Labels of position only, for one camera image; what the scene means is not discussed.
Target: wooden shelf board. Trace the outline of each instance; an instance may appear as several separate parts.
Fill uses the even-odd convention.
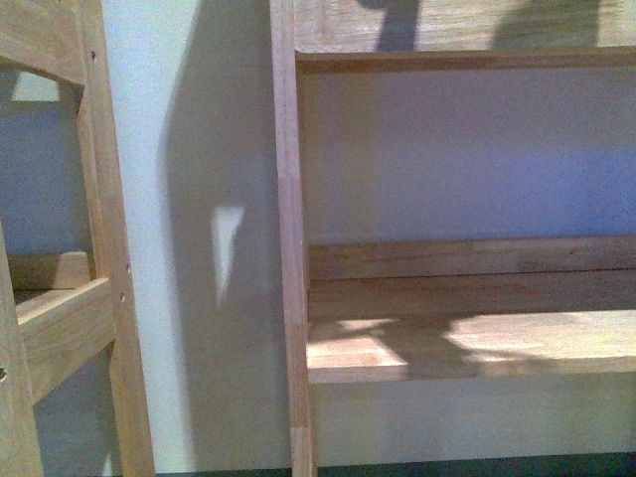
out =
[[[567,48],[502,52],[296,52],[296,62],[298,71],[306,75],[629,67],[636,65],[636,48]]]
[[[634,271],[314,281],[309,380],[634,372],[635,290]]]

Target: wooden crossbar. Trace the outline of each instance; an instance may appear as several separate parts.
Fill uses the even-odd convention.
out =
[[[102,278],[63,296],[53,292],[35,309],[17,307],[33,404],[114,340],[110,295]]]
[[[0,63],[83,84],[75,2],[0,2]]]
[[[14,291],[68,290],[90,282],[90,260],[83,251],[10,255]]]
[[[312,279],[636,269],[636,236],[403,241],[310,247]]]

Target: dark floor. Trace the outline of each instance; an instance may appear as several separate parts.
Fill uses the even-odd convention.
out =
[[[636,452],[508,459],[460,460],[413,464],[324,467],[319,477],[624,477],[636,476]],[[291,471],[245,470],[162,474],[161,477],[291,477]]]

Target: vertical wooden post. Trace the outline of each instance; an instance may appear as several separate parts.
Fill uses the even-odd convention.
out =
[[[112,284],[115,342],[110,381],[126,477],[154,476],[150,423],[136,324],[123,193],[99,0],[78,2],[85,88],[78,129],[97,277]]]
[[[0,224],[0,477],[44,475],[31,382]]]
[[[302,212],[293,1],[270,0],[278,208],[294,477],[316,475],[307,375],[307,272]]]

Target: wooden plank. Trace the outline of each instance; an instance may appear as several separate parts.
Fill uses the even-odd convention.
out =
[[[310,477],[316,475],[316,467],[311,442],[306,359],[308,280],[300,179],[293,3],[287,0],[270,0],[269,4],[291,461],[294,477]]]
[[[14,291],[66,290],[90,282],[88,255],[83,251],[9,256]]]
[[[27,290],[14,291],[13,297],[16,302],[16,312],[19,315],[29,313],[31,310],[40,308],[51,300],[68,296],[72,290]]]
[[[110,354],[110,382],[121,465],[125,476],[154,477],[108,59],[98,0],[78,2],[78,30],[85,75],[79,140],[84,167],[86,161],[91,162],[86,173],[94,177],[94,184],[86,185],[96,275],[108,277],[112,286],[115,343]],[[95,215],[99,216],[99,227],[95,226]]]
[[[317,281],[309,378],[633,372],[635,289],[634,271]]]
[[[44,475],[31,384],[0,225],[0,477]]]
[[[312,279],[636,268],[636,236],[379,242],[310,247]]]
[[[0,57],[54,80],[83,84],[75,1],[0,2]]]
[[[297,54],[305,75],[418,71],[614,68],[636,65],[636,48],[577,48],[514,52]]]
[[[301,53],[636,45],[632,0],[297,0]]]
[[[43,295],[18,307],[33,404],[114,340],[110,283],[95,280],[64,296]]]

